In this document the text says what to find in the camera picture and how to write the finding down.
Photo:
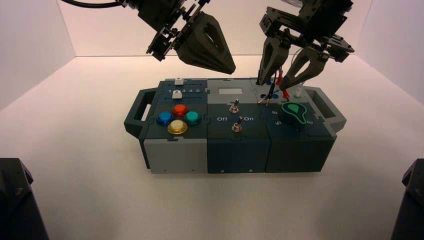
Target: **white floor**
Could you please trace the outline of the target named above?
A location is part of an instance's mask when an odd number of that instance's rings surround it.
[[[260,56],[234,60],[232,77],[257,75]],[[0,156],[30,169],[53,240],[390,237],[402,175],[424,157],[424,106],[356,56],[306,84],[347,118],[322,172],[151,174],[123,124],[138,91],[226,76],[171,56],[77,57],[0,111]]]

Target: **robotic arm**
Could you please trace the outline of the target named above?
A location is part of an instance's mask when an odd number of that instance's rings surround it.
[[[201,11],[210,0],[198,0],[198,5],[189,9],[183,6],[185,0],[115,0],[100,4],[62,1],[83,8],[128,6],[138,10],[138,16],[157,32],[146,53],[159,61],[175,49],[179,59],[189,65],[226,74],[236,69],[220,24]],[[178,30],[173,26],[181,16],[186,23]]]
[[[351,0],[283,1],[301,9],[298,16],[272,7],[266,9],[260,27],[267,38],[256,84],[270,81],[288,58],[291,45],[296,45],[302,49],[279,84],[284,91],[318,76],[328,59],[343,62],[354,49],[335,34],[347,19],[344,14],[352,8]],[[296,75],[307,62],[306,70]]]

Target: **screw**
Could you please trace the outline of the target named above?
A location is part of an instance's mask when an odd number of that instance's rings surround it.
[[[18,187],[18,188],[16,188],[15,190],[14,190],[14,194],[16,195],[16,196],[19,196],[19,195],[21,195],[21,194],[23,194],[24,193],[24,189],[22,188],[22,187]]]

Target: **yellow button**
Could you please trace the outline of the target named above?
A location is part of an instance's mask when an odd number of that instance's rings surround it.
[[[187,123],[181,121],[181,120],[173,120],[168,125],[168,132],[171,134],[183,134],[185,131],[187,131]]]

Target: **white wall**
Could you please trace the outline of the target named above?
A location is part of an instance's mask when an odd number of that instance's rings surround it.
[[[423,10],[422,0],[374,0],[357,55],[424,104]]]
[[[146,55],[155,31],[137,16],[137,10],[129,7],[84,9],[58,2],[77,56]],[[338,33],[357,47],[372,0],[353,2],[353,9],[347,14],[349,19]],[[185,5],[192,3],[193,0],[188,0]],[[260,55],[265,35],[259,22],[267,6],[296,15],[299,12],[299,8],[280,0],[212,0],[203,10],[219,21],[233,55]]]
[[[0,110],[75,57],[55,0],[0,0]]]

